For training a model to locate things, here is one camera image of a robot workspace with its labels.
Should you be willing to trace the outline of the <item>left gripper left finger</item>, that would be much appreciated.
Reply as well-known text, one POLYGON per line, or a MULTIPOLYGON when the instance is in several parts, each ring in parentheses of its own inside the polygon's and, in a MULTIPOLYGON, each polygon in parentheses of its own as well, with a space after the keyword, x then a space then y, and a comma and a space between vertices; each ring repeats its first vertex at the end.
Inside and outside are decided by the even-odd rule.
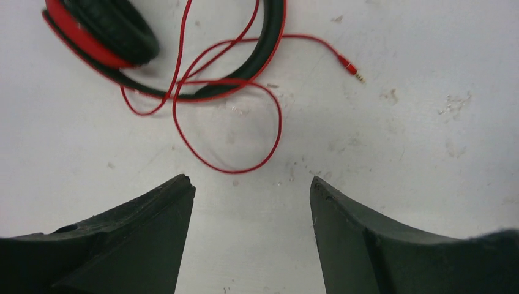
POLYGON ((177 175, 53 233, 1 239, 2 293, 174 293, 195 187, 177 175))

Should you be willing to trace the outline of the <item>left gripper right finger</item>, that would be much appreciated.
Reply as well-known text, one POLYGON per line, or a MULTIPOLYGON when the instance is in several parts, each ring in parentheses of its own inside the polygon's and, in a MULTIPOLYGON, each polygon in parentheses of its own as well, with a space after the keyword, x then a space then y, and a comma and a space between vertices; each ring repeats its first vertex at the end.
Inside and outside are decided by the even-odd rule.
POLYGON ((517 293, 518 231, 456 239, 391 219, 320 177, 310 206, 327 293, 517 293))

